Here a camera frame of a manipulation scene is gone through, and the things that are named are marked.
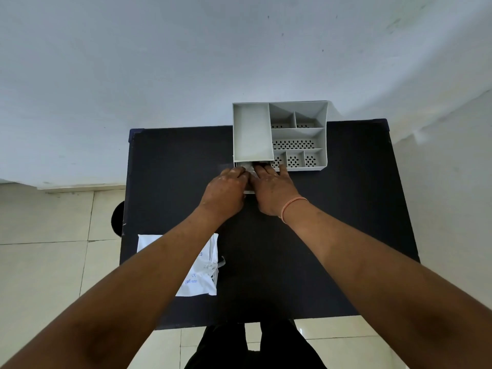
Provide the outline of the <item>person's left hand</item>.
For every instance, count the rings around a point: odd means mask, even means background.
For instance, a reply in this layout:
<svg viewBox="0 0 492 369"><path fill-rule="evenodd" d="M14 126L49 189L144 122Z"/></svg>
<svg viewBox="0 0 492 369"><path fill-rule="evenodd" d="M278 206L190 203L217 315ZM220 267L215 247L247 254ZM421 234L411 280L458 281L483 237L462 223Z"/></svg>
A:
<svg viewBox="0 0 492 369"><path fill-rule="evenodd" d="M220 226L242 209L247 183L238 179L221 179L218 175L206 186L198 206L200 212Z"/></svg>

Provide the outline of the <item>black round object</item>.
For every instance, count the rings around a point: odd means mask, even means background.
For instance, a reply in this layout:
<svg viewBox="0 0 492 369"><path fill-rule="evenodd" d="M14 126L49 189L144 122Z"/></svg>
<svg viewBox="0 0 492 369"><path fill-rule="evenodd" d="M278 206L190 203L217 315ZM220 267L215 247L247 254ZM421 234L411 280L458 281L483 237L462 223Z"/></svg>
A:
<svg viewBox="0 0 492 369"><path fill-rule="evenodd" d="M121 238L122 226L124 224L125 201L121 201L113 210L111 216L111 227L115 235Z"/></svg>

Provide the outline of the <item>person's left forearm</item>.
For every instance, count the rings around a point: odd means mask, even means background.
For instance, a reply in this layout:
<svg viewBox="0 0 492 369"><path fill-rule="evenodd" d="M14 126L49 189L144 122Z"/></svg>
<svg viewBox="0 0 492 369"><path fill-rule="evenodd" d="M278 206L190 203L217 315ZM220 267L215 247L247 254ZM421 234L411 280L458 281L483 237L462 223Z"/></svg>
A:
<svg viewBox="0 0 492 369"><path fill-rule="evenodd" d="M126 369L212 234L243 204L200 204L85 292L1 369Z"/></svg>

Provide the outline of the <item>small grey organizer drawer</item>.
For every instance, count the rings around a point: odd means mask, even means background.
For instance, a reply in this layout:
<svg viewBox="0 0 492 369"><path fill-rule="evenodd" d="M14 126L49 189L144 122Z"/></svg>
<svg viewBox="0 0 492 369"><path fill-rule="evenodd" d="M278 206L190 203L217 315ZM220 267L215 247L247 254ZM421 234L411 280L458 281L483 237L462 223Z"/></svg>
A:
<svg viewBox="0 0 492 369"><path fill-rule="evenodd" d="M243 167L245 171L248 172L251 176L257 178L257 174L254 170L255 166L265 167L267 165L272 166L272 161L242 161L242 162L234 162L234 167ZM244 194L255 194L253 187L248 182L245 189Z"/></svg>

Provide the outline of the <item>person's right hand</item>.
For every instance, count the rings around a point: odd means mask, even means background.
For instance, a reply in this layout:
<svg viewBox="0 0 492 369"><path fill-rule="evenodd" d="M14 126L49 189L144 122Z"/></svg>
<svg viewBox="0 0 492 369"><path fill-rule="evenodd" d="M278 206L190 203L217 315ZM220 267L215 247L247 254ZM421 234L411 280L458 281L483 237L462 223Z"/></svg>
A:
<svg viewBox="0 0 492 369"><path fill-rule="evenodd" d="M254 170L257 178L250 176L249 183L254 189L262 213L284 221L284 213L291 204L307 201L300 195L292 179L281 179L279 171L272 166L255 166Z"/></svg>

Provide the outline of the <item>grey compartment organizer box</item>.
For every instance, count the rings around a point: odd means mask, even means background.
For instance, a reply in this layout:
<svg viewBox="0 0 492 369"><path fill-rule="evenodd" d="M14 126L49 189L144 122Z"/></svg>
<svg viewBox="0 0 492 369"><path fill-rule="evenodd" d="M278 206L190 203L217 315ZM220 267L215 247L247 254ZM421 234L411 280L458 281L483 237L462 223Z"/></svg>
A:
<svg viewBox="0 0 492 369"><path fill-rule="evenodd" d="M340 120L330 101L233 104L234 162L272 161L279 171L327 166L327 124Z"/></svg>

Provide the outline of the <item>person's black trousers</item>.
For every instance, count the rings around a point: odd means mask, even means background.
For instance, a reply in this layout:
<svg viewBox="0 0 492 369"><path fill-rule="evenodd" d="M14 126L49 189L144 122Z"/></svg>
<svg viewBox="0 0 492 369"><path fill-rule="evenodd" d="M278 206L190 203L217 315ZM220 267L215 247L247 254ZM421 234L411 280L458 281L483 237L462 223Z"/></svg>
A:
<svg viewBox="0 0 492 369"><path fill-rule="evenodd" d="M184 369L327 369L293 320L260 323L258 351L249 350L244 323L209 326Z"/></svg>

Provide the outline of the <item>person's right forearm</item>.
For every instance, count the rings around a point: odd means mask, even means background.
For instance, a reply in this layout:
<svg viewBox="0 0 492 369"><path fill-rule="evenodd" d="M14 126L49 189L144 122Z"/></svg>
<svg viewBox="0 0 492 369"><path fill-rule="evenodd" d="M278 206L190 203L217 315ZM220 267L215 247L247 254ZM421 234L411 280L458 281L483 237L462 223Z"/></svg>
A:
<svg viewBox="0 0 492 369"><path fill-rule="evenodd" d="M410 369L492 369L492 310L308 201L286 223Z"/></svg>

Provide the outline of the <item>white plastic bag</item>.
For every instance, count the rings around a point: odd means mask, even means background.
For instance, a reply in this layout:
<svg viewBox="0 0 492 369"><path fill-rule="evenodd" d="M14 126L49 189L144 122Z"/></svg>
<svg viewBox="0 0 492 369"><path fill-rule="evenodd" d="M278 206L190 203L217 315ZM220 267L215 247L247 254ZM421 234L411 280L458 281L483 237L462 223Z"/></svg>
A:
<svg viewBox="0 0 492 369"><path fill-rule="evenodd" d="M218 233L214 233L200 251L187 277L183 280L176 297L217 295L219 268L225 265L225 258L218 256Z"/></svg>

